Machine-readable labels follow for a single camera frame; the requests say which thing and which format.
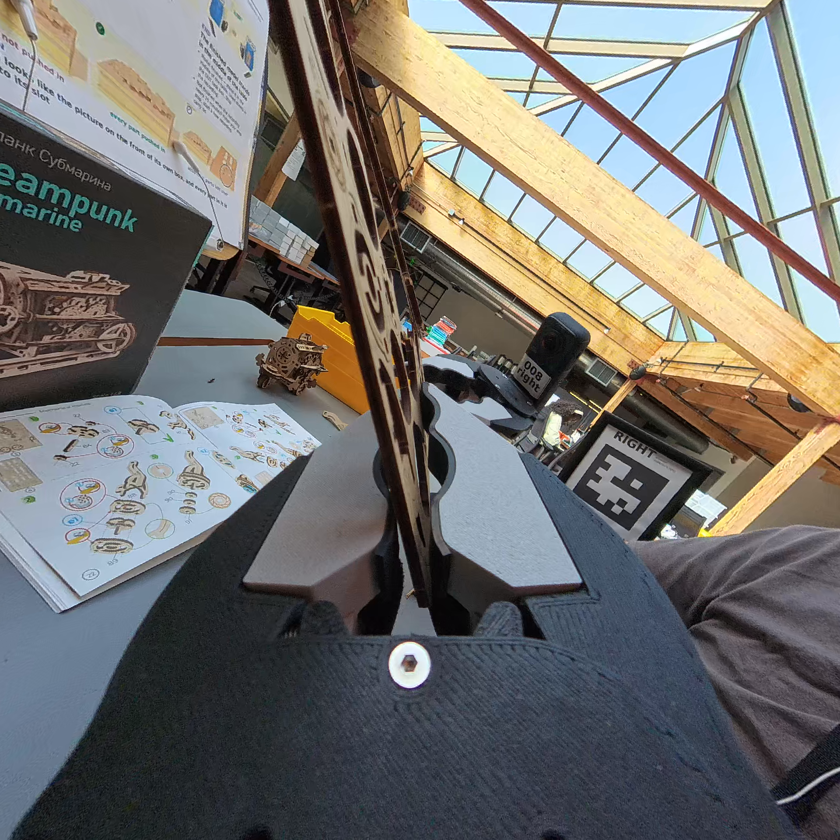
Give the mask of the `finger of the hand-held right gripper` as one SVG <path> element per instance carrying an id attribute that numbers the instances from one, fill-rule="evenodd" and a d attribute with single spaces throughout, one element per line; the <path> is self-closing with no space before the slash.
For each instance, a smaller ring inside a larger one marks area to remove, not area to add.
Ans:
<path id="1" fill-rule="evenodd" d="M 457 403 L 477 403 L 487 396 L 478 377 L 481 363 L 463 356 L 430 356 L 422 360 L 425 382 L 436 385 Z"/>

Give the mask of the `yellow plastic bin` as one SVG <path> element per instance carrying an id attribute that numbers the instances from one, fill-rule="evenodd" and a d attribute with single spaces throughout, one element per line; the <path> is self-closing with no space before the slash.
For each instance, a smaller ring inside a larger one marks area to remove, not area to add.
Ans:
<path id="1" fill-rule="evenodd" d="M 325 345 L 317 384 L 358 414 L 370 410 L 361 368 L 347 322 L 337 320 L 331 311 L 299 306 L 288 328 L 291 338 L 307 333 L 315 344 Z"/>

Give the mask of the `printed instruction sheet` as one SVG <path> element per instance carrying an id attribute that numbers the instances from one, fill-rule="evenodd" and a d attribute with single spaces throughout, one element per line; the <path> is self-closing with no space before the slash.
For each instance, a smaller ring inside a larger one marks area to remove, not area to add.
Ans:
<path id="1" fill-rule="evenodd" d="M 241 249 L 269 22 L 264 1 L 1 2 L 2 100 Z"/>

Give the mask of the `black model kit box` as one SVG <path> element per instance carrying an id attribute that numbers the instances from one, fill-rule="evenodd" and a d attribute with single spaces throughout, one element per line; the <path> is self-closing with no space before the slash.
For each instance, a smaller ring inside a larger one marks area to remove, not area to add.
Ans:
<path id="1" fill-rule="evenodd" d="M 2 105 L 1 408 L 140 382 L 210 221 Z"/>

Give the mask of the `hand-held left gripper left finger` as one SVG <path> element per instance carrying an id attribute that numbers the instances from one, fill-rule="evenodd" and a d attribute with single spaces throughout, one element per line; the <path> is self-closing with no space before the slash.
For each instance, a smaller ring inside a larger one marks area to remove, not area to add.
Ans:
<path id="1" fill-rule="evenodd" d="M 369 413 L 314 450 L 243 583 L 342 618 L 396 618 L 403 562 Z"/>

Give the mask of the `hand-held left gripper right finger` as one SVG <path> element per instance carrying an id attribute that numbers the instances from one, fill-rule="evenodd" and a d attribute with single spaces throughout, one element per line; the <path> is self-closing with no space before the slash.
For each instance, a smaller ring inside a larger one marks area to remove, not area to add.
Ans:
<path id="1" fill-rule="evenodd" d="M 435 385 L 423 386 L 429 464 L 429 612 L 478 622 L 494 602 L 579 592 L 584 583 L 521 454 Z"/>

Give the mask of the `wooden parts sheet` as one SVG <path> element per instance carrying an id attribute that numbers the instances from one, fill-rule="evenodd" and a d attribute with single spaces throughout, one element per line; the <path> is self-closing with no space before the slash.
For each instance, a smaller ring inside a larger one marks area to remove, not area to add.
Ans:
<path id="1" fill-rule="evenodd" d="M 381 472 L 416 601 L 429 606 L 429 493 L 421 365 L 403 339 L 361 142 L 344 107 L 323 2 L 270 2 L 293 110 L 351 327 Z"/>

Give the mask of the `wooden model assembly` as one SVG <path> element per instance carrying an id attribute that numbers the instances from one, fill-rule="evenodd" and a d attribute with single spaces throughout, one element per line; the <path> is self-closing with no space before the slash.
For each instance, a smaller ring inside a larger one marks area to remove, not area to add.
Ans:
<path id="1" fill-rule="evenodd" d="M 284 385 L 289 392 L 299 396 L 317 386 L 317 377 L 327 372 L 323 355 L 329 349 L 318 344 L 312 335 L 303 332 L 298 338 L 285 336 L 269 345 L 266 353 L 259 353 L 255 362 L 259 367 L 256 386 L 266 389 L 274 382 Z"/>

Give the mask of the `black framed marker tag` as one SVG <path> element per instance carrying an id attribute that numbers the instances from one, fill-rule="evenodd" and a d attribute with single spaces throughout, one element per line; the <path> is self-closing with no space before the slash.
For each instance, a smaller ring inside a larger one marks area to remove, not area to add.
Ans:
<path id="1" fill-rule="evenodd" d="M 713 473 L 698 458 L 603 412 L 562 454 L 560 480 L 629 541 L 652 541 Z"/>

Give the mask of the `stack of white boxes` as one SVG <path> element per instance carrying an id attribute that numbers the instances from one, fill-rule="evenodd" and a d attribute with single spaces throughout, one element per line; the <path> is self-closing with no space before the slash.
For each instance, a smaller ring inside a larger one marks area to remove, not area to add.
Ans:
<path id="1" fill-rule="evenodd" d="M 278 256 L 300 266 L 309 266 L 319 244 L 294 223 L 288 221 L 256 197 L 250 197 L 248 234 L 267 244 Z"/>

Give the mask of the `instruction booklet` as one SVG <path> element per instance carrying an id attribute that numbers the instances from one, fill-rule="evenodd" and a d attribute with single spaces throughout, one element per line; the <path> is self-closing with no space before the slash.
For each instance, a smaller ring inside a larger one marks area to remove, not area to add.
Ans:
<path id="1" fill-rule="evenodd" d="M 115 395 L 3 412 L 2 553 L 62 613 L 195 547 L 319 445 L 276 404 Z"/>

